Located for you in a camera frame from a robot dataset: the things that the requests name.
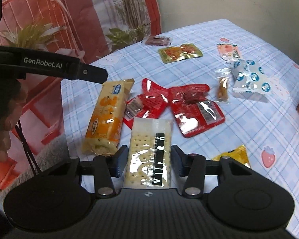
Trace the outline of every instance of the gold snack package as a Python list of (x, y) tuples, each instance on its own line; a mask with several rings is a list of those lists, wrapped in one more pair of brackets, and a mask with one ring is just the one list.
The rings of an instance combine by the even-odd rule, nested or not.
[(250, 168), (250, 162), (247, 156), (247, 150), (244, 145), (237, 147), (235, 150), (221, 153), (220, 155), (215, 156), (212, 160), (219, 161), (220, 157), (222, 156), (229, 156), (235, 159), (236, 161), (240, 162), (241, 164)]
[(134, 79), (107, 81), (102, 84), (82, 145), (86, 154), (113, 155), (117, 151), (126, 101)]
[(193, 44), (182, 44), (179, 47), (161, 48), (158, 50), (158, 53), (165, 64), (203, 56), (203, 53)]

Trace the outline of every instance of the orange bread package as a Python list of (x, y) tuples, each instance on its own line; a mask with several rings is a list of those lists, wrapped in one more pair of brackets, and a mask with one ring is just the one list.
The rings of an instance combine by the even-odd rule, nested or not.
[(134, 79), (107, 81), (102, 84), (82, 145), (83, 153), (105, 156), (116, 153), (126, 101), (133, 84)]

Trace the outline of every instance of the table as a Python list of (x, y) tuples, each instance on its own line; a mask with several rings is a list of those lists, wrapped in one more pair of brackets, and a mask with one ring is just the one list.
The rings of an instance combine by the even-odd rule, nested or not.
[[(172, 45), (195, 44), (203, 57), (164, 64), (157, 50), (160, 47), (133, 44), (108, 55), (92, 65), (106, 68), (109, 80), (134, 78), (131, 97), (141, 93), (141, 81), (150, 78), (166, 88), (191, 83), (206, 83), (211, 87), (210, 99), (215, 99), (218, 81), (214, 69), (225, 65), (217, 51), (220, 38), (237, 44), (245, 59), (257, 60), (274, 82), (270, 96), (260, 94), (233, 94), (229, 91), (230, 104), (220, 104), (226, 121), (204, 133), (186, 139), (174, 121), (172, 144), (185, 153), (197, 153), (211, 159), (217, 154), (233, 150), (244, 144), (248, 150), (253, 170), (289, 191), (295, 200), (295, 211), (288, 230), (299, 238), (299, 67), (272, 45), (236, 26), (228, 20), (216, 20), (167, 33)], [(82, 161), (93, 156), (82, 155), (81, 142), (101, 90), (100, 84), (81, 80), (61, 82), (64, 128), (71, 155)], [(173, 119), (167, 109), (162, 119)], [(120, 144), (129, 145), (131, 130), (124, 124)], [(270, 167), (266, 162), (269, 154), (275, 155)], [(205, 182), (207, 190), (215, 181)], [(83, 178), (83, 186), (94, 191), (93, 180)]]

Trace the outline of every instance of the snack package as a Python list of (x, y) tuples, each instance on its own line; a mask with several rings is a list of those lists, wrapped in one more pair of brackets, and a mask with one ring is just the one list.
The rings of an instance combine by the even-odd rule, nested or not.
[(102, 84), (82, 145), (83, 153), (106, 156), (116, 153), (126, 101), (133, 84), (134, 79)]
[(171, 39), (164, 36), (146, 36), (142, 43), (152, 46), (169, 46), (171, 44)]
[(123, 122), (132, 129), (133, 119), (157, 119), (168, 105), (168, 89), (145, 78), (142, 81), (143, 94), (129, 100)]
[(206, 99), (207, 84), (169, 88), (169, 101), (184, 137), (189, 138), (225, 122), (216, 102)]
[(270, 79), (265, 75), (262, 67), (254, 60), (239, 60), (231, 63), (232, 74), (236, 81), (233, 92), (257, 92), (269, 94), (271, 92)]
[(203, 53), (193, 44), (182, 44), (179, 47), (161, 48), (158, 50), (158, 53), (165, 64), (203, 56)]
[(220, 155), (215, 156), (212, 160), (219, 161), (220, 157), (222, 156), (229, 156), (235, 159), (236, 161), (240, 162), (241, 164), (250, 168), (250, 162), (247, 156), (247, 150), (244, 145), (237, 147), (235, 150), (221, 153)]
[(243, 59), (238, 46), (231, 44), (217, 44), (219, 55), (226, 61), (237, 61)]
[(229, 87), (229, 77), (230, 77), (231, 69), (230, 68), (221, 68), (215, 70), (215, 76), (219, 81), (219, 86), (217, 89), (217, 102), (225, 102), (228, 101), (228, 87)]
[(166, 119), (134, 119), (124, 188), (170, 187), (171, 125)]

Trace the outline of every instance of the red snack package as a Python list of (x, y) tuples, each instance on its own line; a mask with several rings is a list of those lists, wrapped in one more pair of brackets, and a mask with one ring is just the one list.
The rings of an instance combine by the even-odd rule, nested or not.
[(206, 99), (207, 84), (189, 84), (169, 88), (169, 101), (184, 137), (189, 138), (225, 122), (216, 102)]
[(168, 105), (168, 89), (145, 78), (142, 81), (143, 94), (126, 104), (123, 122), (132, 129), (134, 117), (157, 119)]

